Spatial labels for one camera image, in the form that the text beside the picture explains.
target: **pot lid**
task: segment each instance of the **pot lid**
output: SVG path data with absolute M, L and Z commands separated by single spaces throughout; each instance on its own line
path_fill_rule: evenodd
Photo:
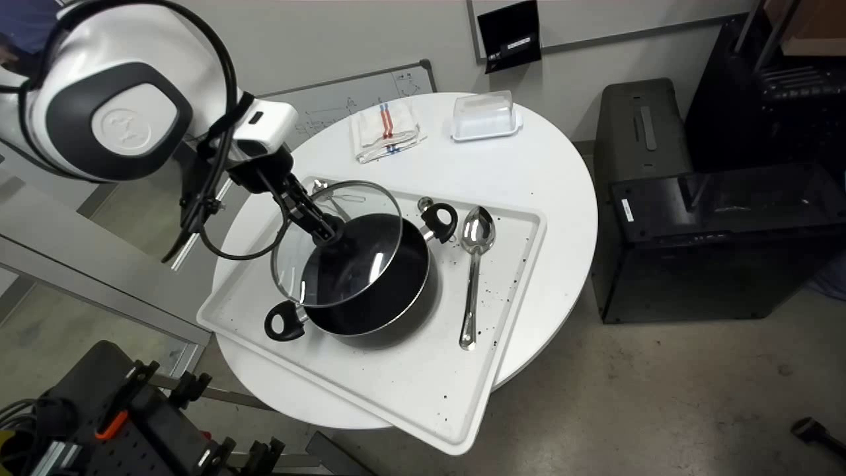
M 286 224 L 270 257 L 274 285 L 301 307 L 339 307 L 365 293 L 388 269 L 401 247 L 397 198 L 375 183 L 332 183 L 310 195 L 336 223 L 328 243 Z

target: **metal spoon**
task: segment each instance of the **metal spoon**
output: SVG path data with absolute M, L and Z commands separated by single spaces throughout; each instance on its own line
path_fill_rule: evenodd
M 467 303 L 457 339 L 457 344 L 464 350 L 475 344 L 478 264 L 480 254 L 492 248 L 495 237 L 495 217 L 484 207 L 472 208 L 460 229 L 460 247 L 470 254 Z

